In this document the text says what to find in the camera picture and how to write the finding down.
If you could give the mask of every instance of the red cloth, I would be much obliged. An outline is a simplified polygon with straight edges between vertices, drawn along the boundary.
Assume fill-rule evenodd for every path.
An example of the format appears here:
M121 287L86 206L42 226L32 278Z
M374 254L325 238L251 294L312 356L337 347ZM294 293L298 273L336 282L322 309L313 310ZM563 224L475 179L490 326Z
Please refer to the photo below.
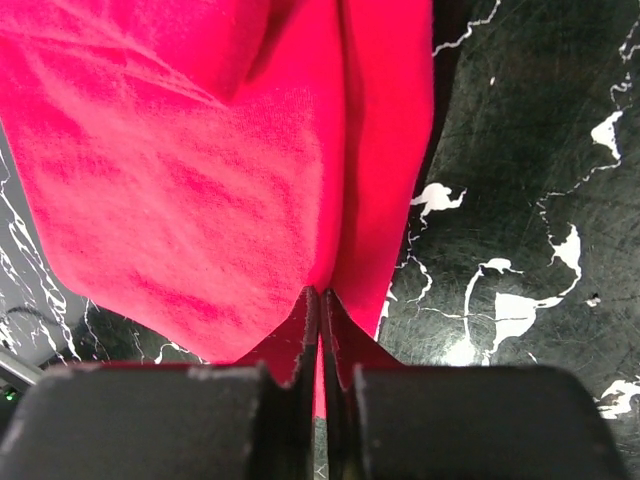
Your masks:
M308 284L374 334L431 129L431 2L4 0L0 18L0 118L67 287L211 362Z

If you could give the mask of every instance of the red towel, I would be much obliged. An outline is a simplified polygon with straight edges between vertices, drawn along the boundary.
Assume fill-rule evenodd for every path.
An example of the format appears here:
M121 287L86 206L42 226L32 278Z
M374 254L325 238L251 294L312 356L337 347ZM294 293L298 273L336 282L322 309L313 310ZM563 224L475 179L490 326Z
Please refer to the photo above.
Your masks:
M431 129L431 2L4 0L0 18L0 118L68 288L211 362L308 284L374 334Z

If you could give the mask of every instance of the black marble surface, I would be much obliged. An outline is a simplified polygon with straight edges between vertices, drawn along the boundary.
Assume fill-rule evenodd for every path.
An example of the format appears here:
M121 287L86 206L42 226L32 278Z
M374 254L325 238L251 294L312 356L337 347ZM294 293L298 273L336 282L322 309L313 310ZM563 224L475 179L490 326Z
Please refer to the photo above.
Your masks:
M379 341L407 363L573 372L640 478L640 3L480 0L471 18L434 52L459 61ZM0 340L38 364L200 362L57 281L0 151Z

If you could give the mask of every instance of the folded cloth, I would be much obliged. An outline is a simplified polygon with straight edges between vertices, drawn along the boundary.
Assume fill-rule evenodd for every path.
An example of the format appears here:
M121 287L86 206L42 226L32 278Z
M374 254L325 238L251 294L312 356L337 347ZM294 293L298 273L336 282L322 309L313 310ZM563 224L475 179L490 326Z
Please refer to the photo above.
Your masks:
M305 285L374 334L431 129L430 1L0 15L0 118L68 288L216 363Z

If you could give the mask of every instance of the glossy black surface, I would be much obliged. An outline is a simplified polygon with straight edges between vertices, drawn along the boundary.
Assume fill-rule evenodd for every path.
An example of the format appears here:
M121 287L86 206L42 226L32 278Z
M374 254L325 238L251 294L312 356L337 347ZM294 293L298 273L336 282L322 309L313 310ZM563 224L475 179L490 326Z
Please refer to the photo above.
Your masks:
M442 30L436 59L459 52L451 102L379 335L408 363L573 372L636 478L639 18L638 0L481 0L463 37ZM0 303L43 315L14 311L1 339L36 363L52 345L67 359L198 362L57 282L0 148Z

